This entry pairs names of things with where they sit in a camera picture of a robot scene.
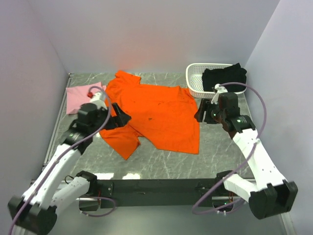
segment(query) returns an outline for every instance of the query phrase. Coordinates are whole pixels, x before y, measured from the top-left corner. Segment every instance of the pink cloth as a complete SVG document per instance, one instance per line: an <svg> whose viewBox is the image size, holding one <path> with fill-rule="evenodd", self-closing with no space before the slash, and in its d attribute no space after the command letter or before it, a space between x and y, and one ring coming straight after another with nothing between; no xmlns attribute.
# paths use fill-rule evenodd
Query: pink cloth
<svg viewBox="0 0 313 235"><path fill-rule="evenodd" d="M102 87L103 90L107 88L107 86L102 86L101 82L85 86L67 87L67 114L76 114L82 104L90 101L87 93L91 86Z"/></svg>

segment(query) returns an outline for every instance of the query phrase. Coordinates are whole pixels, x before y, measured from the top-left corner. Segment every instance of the orange garment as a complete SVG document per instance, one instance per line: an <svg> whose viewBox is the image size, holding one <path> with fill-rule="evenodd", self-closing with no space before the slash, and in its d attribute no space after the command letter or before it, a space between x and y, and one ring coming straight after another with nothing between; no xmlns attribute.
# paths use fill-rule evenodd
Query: orange garment
<svg viewBox="0 0 313 235"><path fill-rule="evenodd" d="M140 84L140 77L123 71L115 76L106 93L132 117L124 127L100 131L116 152L126 160L140 145L138 137L146 137L157 149L199 153L198 109L188 89Z"/></svg>

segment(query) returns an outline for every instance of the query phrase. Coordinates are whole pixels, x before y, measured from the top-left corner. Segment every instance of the folded black garment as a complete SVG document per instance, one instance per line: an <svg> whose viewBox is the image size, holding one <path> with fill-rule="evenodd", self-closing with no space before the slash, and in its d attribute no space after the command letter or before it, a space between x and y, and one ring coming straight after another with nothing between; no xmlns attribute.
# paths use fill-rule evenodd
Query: folded black garment
<svg viewBox="0 0 313 235"><path fill-rule="evenodd" d="M217 83L241 82L246 83L246 70L240 64L226 67L224 69L206 69L202 74L203 90L213 92ZM229 85L226 87L229 92L242 92L246 88L241 85Z"/></svg>

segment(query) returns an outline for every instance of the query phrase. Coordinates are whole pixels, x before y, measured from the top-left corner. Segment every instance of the white basket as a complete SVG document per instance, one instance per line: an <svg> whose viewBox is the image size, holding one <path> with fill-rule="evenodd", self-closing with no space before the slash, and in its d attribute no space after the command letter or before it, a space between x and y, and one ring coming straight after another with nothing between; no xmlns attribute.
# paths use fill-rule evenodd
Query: white basket
<svg viewBox="0 0 313 235"><path fill-rule="evenodd" d="M202 73L205 69L223 69L230 64L208 64L208 63L200 63L200 64L191 64L186 69L186 81L190 94L195 98L206 98L212 99L214 96L214 92L205 92L203 91L202 84ZM246 88L242 92L236 92L236 94L241 94L246 91Z"/></svg>

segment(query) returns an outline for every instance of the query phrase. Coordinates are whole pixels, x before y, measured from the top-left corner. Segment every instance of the gray marble surface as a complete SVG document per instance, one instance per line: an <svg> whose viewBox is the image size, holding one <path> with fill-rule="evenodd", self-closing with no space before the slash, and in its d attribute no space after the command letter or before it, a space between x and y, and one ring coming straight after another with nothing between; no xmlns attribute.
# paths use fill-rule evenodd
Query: gray marble surface
<svg viewBox="0 0 313 235"><path fill-rule="evenodd" d="M184 73L135 73L135 75L141 76L141 84L187 87ZM114 73L78 73L70 78L69 86L99 81L106 85L114 78ZM244 94L239 95L239 105L241 114L250 115ZM75 115L66 115L66 102L61 109L59 126L48 159L53 156L62 133L75 119ZM75 175L85 170L97 174L98 178L102 179L215 178L218 172L235 169L244 161L239 148L219 124L200 123L198 155L158 150L147 139L139 140L141 145L128 160L124 160L97 134L69 174ZM244 178L253 178L248 165L239 174Z"/></svg>

